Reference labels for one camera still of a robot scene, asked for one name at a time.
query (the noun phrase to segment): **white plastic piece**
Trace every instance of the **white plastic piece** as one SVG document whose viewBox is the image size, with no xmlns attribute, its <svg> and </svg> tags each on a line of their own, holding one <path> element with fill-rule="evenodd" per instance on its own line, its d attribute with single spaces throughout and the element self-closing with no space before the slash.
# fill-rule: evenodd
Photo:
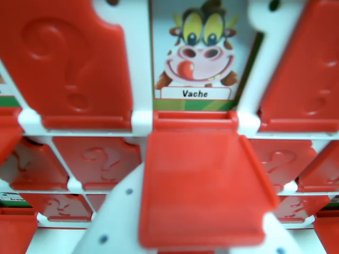
<svg viewBox="0 0 339 254">
<path fill-rule="evenodd" d="M 132 113 L 132 133 L 135 137 L 144 137 L 152 132 L 153 110 L 135 110 Z"/>
<path fill-rule="evenodd" d="M 82 183 L 75 179 L 75 177 L 69 178 L 67 188 L 72 194 L 82 194 L 84 192 Z"/>
<path fill-rule="evenodd" d="M 43 228 L 74 228 L 85 229 L 88 228 L 90 222 L 64 222 L 64 221 L 49 221 L 46 216 L 38 213 L 38 226 Z"/>
<path fill-rule="evenodd" d="M 44 135 L 52 137 L 133 137 L 128 131 L 50 130 Z"/>
<path fill-rule="evenodd" d="M 315 217 L 312 215 L 307 217 L 302 223 L 281 223 L 284 229 L 312 229 L 313 222 L 315 221 Z"/>
<path fill-rule="evenodd" d="M 258 132 L 253 139 L 339 140 L 339 132 Z"/>
<path fill-rule="evenodd" d="M 15 191 L 10 187 L 9 183 L 3 181 L 2 179 L 0 179 L 0 192 L 15 193 Z"/>
<path fill-rule="evenodd" d="M 255 29 L 263 32 L 265 36 L 237 106 L 237 112 L 240 112 L 238 115 L 239 133 L 253 133 L 257 129 L 257 125 L 254 125 L 252 131 L 243 130 L 243 128 L 251 126 L 251 123 L 243 122 L 250 121 L 257 115 L 259 103 L 307 0 L 280 1 L 280 6 L 274 12 L 269 9 L 270 1 L 249 0 L 249 21 Z"/>
<path fill-rule="evenodd" d="M 238 133 L 246 135 L 248 139 L 255 137 L 261 124 L 257 114 L 245 111 L 238 111 L 237 114 L 239 119 Z"/>
<path fill-rule="evenodd" d="M 291 196 L 336 196 L 339 192 L 295 192 Z"/>
<path fill-rule="evenodd" d="M 107 196 L 74 254 L 157 254 L 138 243 L 138 224 L 144 164 L 138 166 Z"/>
<path fill-rule="evenodd" d="M 40 115 L 31 108 L 24 108 L 17 118 L 21 128 L 29 135 L 42 135 L 46 129 L 41 124 Z"/>
<path fill-rule="evenodd" d="M 265 240 L 258 246 L 230 248 L 229 254 L 283 253 L 302 254 L 301 249 L 272 213 L 266 213 L 263 220 Z"/>
<path fill-rule="evenodd" d="M 312 140 L 312 148 L 320 153 L 329 143 L 330 140 Z"/>
<path fill-rule="evenodd" d="M 26 254 L 71 254 L 86 231 L 83 229 L 38 228 Z M 295 229 L 289 233 L 301 247 L 304 254 L 326 254 L 314 229 Z M 228 250 L 216 250 L 216 254 L 229 254 Z"/>
<path fill-rule="evenodd" d="M 283 190 L 278 193 L 279 196 L 290 196 L 297 192 L 298 185 L 296 181 L 291 181 L 284 185 Z"/>
</svg>

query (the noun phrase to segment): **red tongue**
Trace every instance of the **red tongue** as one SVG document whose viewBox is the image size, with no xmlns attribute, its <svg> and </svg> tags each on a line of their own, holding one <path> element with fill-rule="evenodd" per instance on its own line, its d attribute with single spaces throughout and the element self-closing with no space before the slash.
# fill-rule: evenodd
<svg viewBox="0 0 339 254">
<path fill-rule="evenodd" d="M 178 74 L 184 79 L 193 79 L 194 63 L 191 61 L 182 61 L 178 65 Z"/>
</svg>

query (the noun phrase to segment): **hole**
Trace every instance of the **hole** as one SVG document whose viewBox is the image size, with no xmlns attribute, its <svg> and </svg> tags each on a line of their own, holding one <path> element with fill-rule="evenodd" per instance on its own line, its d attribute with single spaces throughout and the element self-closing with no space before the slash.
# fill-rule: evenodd
<svg viewBox="0 0 339 254">
<path fill-rule="evenodd" d="M 119 3 L 119 0 L 106 0 L 106 2 L 111 6 L 116 6 Z"/>
<path fill-rule="evenodd" d="M 215 57 L 218 54 L 218 50 L 216 49 L 210 49 L 208 51 L 205 52 L 205 57 L 206 58 L 211 58 L 211 57 Z"/>
<path fill-rule="evenodd" d="M 132 193 L 133 193 L 133 190 L 131 188 L 126 190 L 127 195 L 131 195 Z"/>
<path fill-rule="evenodd" d="M 279 247 L 276 249 L 276 254 L 286 254 L 286 251 L 283 247 Z"/>
<path fill-rule="evenodd" d="M 263 112 L 261 111 L 261 107 L 258 109 L 257 115 L 259 116 L 259 118 L 261 118 Z"/>
<path fill-rule="evenodd" d="M 184 49 L 183 54 L 187 57 L 195 57 L 195 52 L 192 49 Z"/>
<path fill-rule="evenodd" d="M 280 6 L 280 0 L 272 0 L 269 5 L 271 12 L 275 12 Z"/>
<path fill-rule="evenodd" d="M 103 234 L 102 236 L 99 237 L 99 244 L 104 244 L 108 241 L 108 235 Z"/>
<path fill-rule="evenodd" d="M 27 138 L 27 137 L 24 137 L 24 139 L 26 139 L 26 141 L 28 142 L 28 143 L 30 143 L 30 144 L 32 144 L 32 145 L 34 145 L 34 146 L 43 146 L 43 144 L 41 144 L 41 143 L 37 143 L 37 142 L 35 142 L 34 140 L 31 140 L 31 139 L 29 139 L 29 138 Z"/>
<path fill-rule="evenodd" d="M 128 142 L 126 142 L 126 140 L 124 140 L 124 144 L 126 144 L 127 146 L 130 146 L 130 147 L 137 147 L 138 146 L 137 144 L 128 143 Z"/>
</svg>

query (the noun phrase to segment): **cow nose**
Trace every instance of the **cow nose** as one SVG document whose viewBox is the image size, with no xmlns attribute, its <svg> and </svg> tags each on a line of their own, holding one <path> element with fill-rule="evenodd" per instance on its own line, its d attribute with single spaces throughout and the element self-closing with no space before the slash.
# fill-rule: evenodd
<svg viewBox="0 0 339 254">
<path fill-rule="evenodd" d="M 194 58 L 197 55 L 197 51 L 195 48 L 185 45 L 179 48 L 179 55 L 182 58 L 189 60 L 189 59 Z"/>
<path fill-rule="evenodd" d="M 206 58 L 212 58 L 219 54 L 218 49 L 209 49 L 203 54 Z"/>
<path fill-rule="evenodd" d="M 184 49 L 182 51 L 183 55 L 188 57 L 188 58 L 193 58 L 195 57 L 196 53 L 193 49 Z"/>
</svg>

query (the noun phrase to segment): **character card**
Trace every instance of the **character card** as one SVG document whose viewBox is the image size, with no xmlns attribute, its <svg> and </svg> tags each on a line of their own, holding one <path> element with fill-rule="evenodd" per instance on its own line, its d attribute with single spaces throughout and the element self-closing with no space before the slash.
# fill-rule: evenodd
<svg viewBox="0 0 339 254">
<path fill-rule="evenodd" d="M 151 28 L 155 110 L 228 110 L 257 34 L 247 0 L 152 0 Z"/>
</svg>

